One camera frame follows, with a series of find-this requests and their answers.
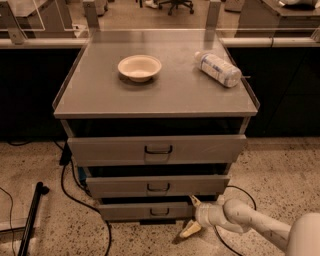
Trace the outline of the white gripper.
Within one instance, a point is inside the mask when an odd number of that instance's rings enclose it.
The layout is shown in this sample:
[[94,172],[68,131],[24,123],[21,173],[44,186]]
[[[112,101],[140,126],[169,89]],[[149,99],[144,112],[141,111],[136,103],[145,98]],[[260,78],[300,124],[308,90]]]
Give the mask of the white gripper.
[[201,201],[194,195],[190,195],[192,204],[196,207],[195,219],[190,220],[182,229],[179,236],[181,238],[188,238],[191,235],[199,232],[201,227],[221,226],[225,223],[225,216],[221,205],[212,203],[201,203]]

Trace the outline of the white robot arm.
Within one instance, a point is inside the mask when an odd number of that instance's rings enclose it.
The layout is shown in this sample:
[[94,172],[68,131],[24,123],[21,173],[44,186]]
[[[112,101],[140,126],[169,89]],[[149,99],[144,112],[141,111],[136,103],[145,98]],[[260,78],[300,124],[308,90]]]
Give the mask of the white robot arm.
[[253,229],[283,251],[285,256],[320,256],[319,213],[304,214],[289,226],[238,199],[219,204],[201,202],[192,195],[191,201],[195,207],[194,220],[190,220],[181,231],[181,238],[214,226],[239,234]]

